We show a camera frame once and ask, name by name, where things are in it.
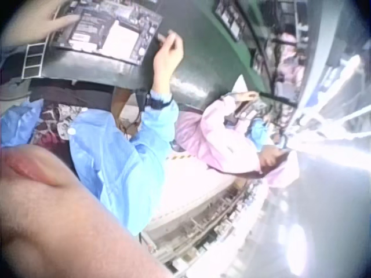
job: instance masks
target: wristwatch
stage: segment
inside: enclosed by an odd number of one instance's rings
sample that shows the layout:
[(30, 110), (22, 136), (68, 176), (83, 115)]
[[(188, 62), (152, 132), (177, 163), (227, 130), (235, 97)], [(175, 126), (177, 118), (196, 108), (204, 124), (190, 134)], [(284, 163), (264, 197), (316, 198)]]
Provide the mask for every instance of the wristwatch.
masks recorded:
[(173, 96), (168, 103), (164, 103), (162, 100), (156, 100), (152, 98), (151, 93), (147, 93), (146, 106), (151, 107), (153, 110), (161, 110), (169, 106), (173, 101)]

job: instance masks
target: table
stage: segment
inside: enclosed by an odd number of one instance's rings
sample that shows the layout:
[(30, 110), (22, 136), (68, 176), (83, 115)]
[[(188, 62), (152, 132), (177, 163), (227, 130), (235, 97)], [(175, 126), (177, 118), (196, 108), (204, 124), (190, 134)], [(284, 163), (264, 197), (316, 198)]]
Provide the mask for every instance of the table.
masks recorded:
[[(204, 109), (226, 94), (243, 74), (250, 90), (259, 87), (260, 77), (249, 68), (236, 46), (216, 25), (212, 15), (213, 1), (159, 0), (157, 3), (135, 1), (163, 15), (161, 34), (169, 29), (184, 39), (184, 60), (171, 84), (174, 98), (195, 108)], [(48, 48), (41, 77), (95, 82), (127, 89), (146, 88), (152, 84), (152, 61), (158, 43), (152, 41), (141, 66), (87, 53)]]

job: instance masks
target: worker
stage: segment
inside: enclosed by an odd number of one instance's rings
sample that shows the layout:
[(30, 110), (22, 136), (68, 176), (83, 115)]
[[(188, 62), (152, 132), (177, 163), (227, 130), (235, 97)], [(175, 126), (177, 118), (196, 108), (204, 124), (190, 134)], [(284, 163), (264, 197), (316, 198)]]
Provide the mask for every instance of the worker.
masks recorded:
[[(76, 22), (75, 16), (49, 19), (63, 1), (28, 1), (2, 33), (3, 45), (36, 42)], [(68, 129), (74, 131), (69, 133), (70, 154), (79, 180), (54, 154), (28, 144), (39, 123), (42, 100), (5, 112), (1, 246), (2, 255), (21, 276), (167, 277), (143, 256), (123, 227), (138, 235), (159, 203), (163, 163), (179, 111), (170, 77), (182, 58), (183, 41), (172, 32), (154, 58), (150, 97), (156, 106), (146, 107), (141, 130), (130, 141), (109, 112), (88, 109), (76, 115)]]
[(271, 187), (285, 187), (299, 177), (296, 153), (274, 145), (263, 145), (258, 150), (249, 136), (224, 125), (224, 118), (236, 110), (238, 103), (256, 98), (256, 92), (229, 93), (213, 102), (202, 115), (180, 112), (176, 142), (219, 172), (265, 178)]
[(283, 149), (287, 142), (287, 136), (284, 135), (283, 130), (270, 130), (271, 112), (265, 115), (255, 116), (250, 122), (245, 136), (254, 143), (258, 152), (265, 145), (275, 145)]

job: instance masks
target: pink jacket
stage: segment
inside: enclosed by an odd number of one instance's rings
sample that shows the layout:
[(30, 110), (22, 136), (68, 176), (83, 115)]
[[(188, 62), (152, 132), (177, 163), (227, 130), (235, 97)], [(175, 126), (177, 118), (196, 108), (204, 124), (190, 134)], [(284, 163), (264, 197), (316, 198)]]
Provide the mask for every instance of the pink jacket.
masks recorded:
[[(292, 42), (296, 43), (296, 38), (293, 35), (290, 35), (288, 33), (283, 33), (281, 36), (279, 36), (279, 39), (284, 42)], [(283, 63), (287, 58), (293, 57), (296, 55), (296, 47), (292, 45), (281, 45), (281, 56), (279, 59), (279, 63)]]
[[(240, 130), (227, 129), (224, 126), (224, 117), (233, 113), (235, 109), (234, 98), (225, 96), (207, 107), (202, 115), (180, 112), (176, 123), (177, 143), (207, 165), (222, 172), (237, 174), (260, 171), (254, 143)], [(270, 186), (287, 186), (297, 179), (299, 174), (288, 174), (286, 165), (290, 165), (291, 168), (296, 164), (296, 154), (290, 154), (288, 161), (267, 174), (265, 179)]]

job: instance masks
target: electronic device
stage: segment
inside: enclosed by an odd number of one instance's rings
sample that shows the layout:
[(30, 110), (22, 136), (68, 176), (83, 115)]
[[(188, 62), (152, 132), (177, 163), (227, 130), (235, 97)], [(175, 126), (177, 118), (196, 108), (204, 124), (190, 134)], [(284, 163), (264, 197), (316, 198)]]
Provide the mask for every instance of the electronic device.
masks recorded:
[(74, 0), (57, 17), (80, 15), (80, 21), (56, 32), (50, 45), (141, 65), (162, 16), (138, 4)]
[(168, 102), (163, 102), (162, 100), (156, 100), (151, 97), (151, 94), (146, 89), (137, 89), (133, 91), (138, 103), (139, 112), (144, 112), (146, 106), (151, 107), (154, 110), (161, 110), (171, 104), (173, 97)]
[(230, 32), (235, 41), (238, 42), (242, 38), (242, 33), (246, 28), (246, 22), (234, 1), (218, 1), (215, 14)]

